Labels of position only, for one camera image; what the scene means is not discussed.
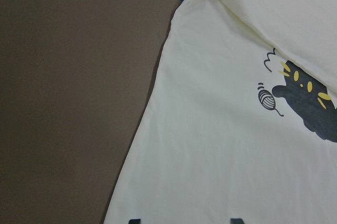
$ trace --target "black cat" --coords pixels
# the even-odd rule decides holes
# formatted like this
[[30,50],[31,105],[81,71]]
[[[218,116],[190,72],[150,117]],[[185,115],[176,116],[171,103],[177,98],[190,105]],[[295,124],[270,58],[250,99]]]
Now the black cat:
[[285,98],[288,105],[303,119],[304,125],[322,138],[337,142],[337,110],[326,87],[291,61],[282,63],[286,85],[277,85],[272,93]]

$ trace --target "brown surface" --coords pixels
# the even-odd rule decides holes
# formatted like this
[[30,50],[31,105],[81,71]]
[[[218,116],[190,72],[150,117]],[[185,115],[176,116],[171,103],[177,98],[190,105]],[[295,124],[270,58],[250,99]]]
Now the brown surface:
[[178,0],[0,0],[0,223],[100,223]]

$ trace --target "t-shirt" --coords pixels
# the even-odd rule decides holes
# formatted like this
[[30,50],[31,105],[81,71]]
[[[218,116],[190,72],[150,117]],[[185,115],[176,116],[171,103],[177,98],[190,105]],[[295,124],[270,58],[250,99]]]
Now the t-shirt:
[[105,224],[336,223],[337,0],[185,0]]

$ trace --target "cat's yellow whiskers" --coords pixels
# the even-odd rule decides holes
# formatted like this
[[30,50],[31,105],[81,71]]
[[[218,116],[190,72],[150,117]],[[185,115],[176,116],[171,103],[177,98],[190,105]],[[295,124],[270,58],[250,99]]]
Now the cat's yellow whiskers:
[[323,104],[322,100],[320,98],[317,98],[318,102],[321,104],[321,106],[326,109],[326,106]]
[[279,70],[279,72],[280,72],[282,75],[290,76],[288,73],[285,73],[285,72],[283,72],[283,71],[281,71],[281,70]]
[[285,70],[287,70],[288,72],[290,72],[290,68],[288,67],[288,65],[286,65],[284,62],[281,62],[282,66],[284,67]]
[[325,100],[331,100],[331,97],[323,92],[318,93],[318,96]]
[[312,82],[309,81],[306,88],[308,89],[308,92],[311,92],[312,91]]
[[299,77],[300,77],[299,72],[296,70],[295,73],[294,73],[295,82],[298,81]]

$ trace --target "printed graphic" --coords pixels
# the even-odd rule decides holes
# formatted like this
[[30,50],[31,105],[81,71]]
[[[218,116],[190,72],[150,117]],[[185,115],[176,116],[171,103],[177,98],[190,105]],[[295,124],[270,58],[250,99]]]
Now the printed graphic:
[[231,219],[231,224],[244,224],[242,219]]
[[283,115],[280,114],[279,111],[275,108],[276,102],[273,95],[269,91],[264,89],[263,83],[259,83],[259,85],[260,86],[257,89],[262,90],[259,91],[258,97],[262,106],[270,111],[275,110],[279,114],[279,116],[283,117]]
[[276,50],[276,48],[273,49],[273,52],[272,52],[272,53],[271,53],[271,52],[267,53],[267,59],[263,61],[264,66],[265,66],[265,67],[267,68],[267,70],[269,70],[270,72],[272,72],[272,71],[270,70],[270,68],[268,68],[267,62],[270,62],[269,55],[276,55],[276,54],[275,54],[275,50]]
[[[275,55],[275,49],[273,53],[267,53],[267,60],[263,62],[270,72],[272,71],[266,63],[270,62],[271,54]],[[315,132],[323,140],[337,142],[337,109],[328,95],[326,86],[291,61],[281,64],[283,71],[279,73],[284,76],[285,85],[275,86],[272,94],[261,90],[259,100],[263,107],[276,110],[274,97],[285,98],[290,108],[303,119],[304,125],[310,131]]]
[[[133,219],[128,222],[128,224],[140,224],[140,219]],[[242,219],[231,219],[231,224],[244,224]]]
[[132,220],[129,220],[128,224],[141,224],[141,220],[140,219],[132,219]]

